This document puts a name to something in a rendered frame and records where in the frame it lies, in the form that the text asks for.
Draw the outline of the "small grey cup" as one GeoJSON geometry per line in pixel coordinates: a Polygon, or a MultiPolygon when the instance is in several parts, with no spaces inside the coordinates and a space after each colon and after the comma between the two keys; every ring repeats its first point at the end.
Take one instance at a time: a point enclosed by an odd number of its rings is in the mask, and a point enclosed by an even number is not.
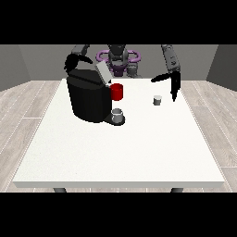
{"type": "Polygon", "coordinates": [[[123,120],[123,111],[120,108],[114,108],[111,111],[112,121],[120,123],[123,120]]]}

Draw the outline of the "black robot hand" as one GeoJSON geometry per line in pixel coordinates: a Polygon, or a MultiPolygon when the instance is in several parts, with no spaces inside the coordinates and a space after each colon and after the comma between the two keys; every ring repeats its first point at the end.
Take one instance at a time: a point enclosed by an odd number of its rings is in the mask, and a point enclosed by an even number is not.
{"type": "Polygon", "coordinates": [[[76,54],[69,54],[67,56],[67,59],[65,61],[65,66],[64,66],[64,70],[69,73],[72,70],[74,70],[77,66],[78,63],[82,61],[82,62],[86,62],[89,64],[92,64],[93,61],[87,57],[87,56],[83,56],[83,55],[76,55],[76,54]]]}
{"type": "Polygon", "coordinates": [[[181,73],[179,71],[173,71],[155,76],[151,82],[164,81],[171,79],[171,95],[172,100],[175,101],[177,98],[178,90],[181,88],[181,73]]]}

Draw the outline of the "red pod holder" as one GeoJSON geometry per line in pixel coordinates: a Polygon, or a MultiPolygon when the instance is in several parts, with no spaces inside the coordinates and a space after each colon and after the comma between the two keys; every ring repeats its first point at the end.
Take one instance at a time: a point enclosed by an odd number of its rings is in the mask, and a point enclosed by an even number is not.
{"type": "Polygon", "coordinates": [[[123,85],[120,83],[113,83],[110,86],[111,99],[114,101],[119,101],[123,98],[123,85]]]}

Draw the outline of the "pale grey machine lid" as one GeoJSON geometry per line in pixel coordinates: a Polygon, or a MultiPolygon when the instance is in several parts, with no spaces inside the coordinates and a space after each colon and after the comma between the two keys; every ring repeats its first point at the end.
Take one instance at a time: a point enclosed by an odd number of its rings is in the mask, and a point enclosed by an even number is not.
{"type": "Polygon", "coordinates": [[[112,74],[110,73],[107,64],[105,61],[101,61],[95,65],[97,72],[99,73],[102,81],[104,84],[108,84],[111,79],[113,78],[112,74]]]}

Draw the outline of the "black coffee machine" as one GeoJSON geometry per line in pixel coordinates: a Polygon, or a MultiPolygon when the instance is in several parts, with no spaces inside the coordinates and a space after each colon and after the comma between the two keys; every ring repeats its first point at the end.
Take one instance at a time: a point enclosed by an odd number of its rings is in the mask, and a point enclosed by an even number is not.
{"type": "Polygon", "coordinates": [[[96,70],[72,70],[67,77],[67,85],[73,113],[79,119],[92,123],[107,122],[114,126],[125,123],[124,115],[120,123],[112,121],[114,100],[111,99],[111,85],[103,84],[96,70]]]}

